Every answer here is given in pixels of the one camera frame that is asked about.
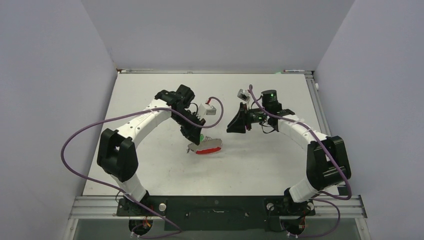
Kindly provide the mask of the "steel key holder red handle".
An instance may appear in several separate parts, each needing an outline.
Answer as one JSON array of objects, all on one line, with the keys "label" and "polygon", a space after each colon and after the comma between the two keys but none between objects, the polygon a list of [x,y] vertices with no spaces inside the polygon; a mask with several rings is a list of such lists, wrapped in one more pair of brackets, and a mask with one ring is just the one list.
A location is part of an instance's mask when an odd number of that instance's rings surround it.
[{"label": "steel key holder red handle", "polygon": [[221,138],[211,138],[209,136],[204,137],[199,145],[190,143],[187,146],[187,153],[193,152],[196,155],[209,155],[219,152],[223,147],[223,141]]}]

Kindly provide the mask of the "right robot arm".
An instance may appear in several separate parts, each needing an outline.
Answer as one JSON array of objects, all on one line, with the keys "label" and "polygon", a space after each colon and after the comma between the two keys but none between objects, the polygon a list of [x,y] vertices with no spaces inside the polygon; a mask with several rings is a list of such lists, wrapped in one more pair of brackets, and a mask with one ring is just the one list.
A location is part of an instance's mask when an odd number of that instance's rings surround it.
[{"label": "right robot arm", "polygon": [[342,182],[347,187],[347,196],[327,195],[338,200],[351,198],[348,181],[352,172],[341,137],[314,130],[292,110],[284,109],[274,89],[263,91],[259,98],[255,98],[249,89],[240,89],[237,96],[241,103],[237,114],[227,125],[227,133],[244,134],[251,130],[253,124],[267,124],[306,152],[305,177],[287,188],[283,195],[282,207],[287,213],[297,213],[307,201]]}]

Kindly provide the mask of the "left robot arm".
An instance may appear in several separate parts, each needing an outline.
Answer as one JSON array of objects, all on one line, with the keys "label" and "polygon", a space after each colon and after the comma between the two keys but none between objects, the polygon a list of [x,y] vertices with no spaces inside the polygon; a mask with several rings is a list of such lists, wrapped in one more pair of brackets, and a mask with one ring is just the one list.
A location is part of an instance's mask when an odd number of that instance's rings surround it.
[{"label": "left robot arm", "polygon": [[209,110],[215,114],[216,109],[202,103],[196,112],[192,112],[189,106],[194,98],[194,92],[183,84],[176,91],[161,90],[144,114],[137,115],[117,129],[107,128],[100,135],[97,165],[117,182],[127,197],[132,198],[129,208],[136,215],[145,214],[149,208],[149,193],[136,173],[139,166],[136,149],[149,133],[169,118],[180,125],[180,131],[187,140],[199,145],[202,126],[206,123],[204,117]]}]

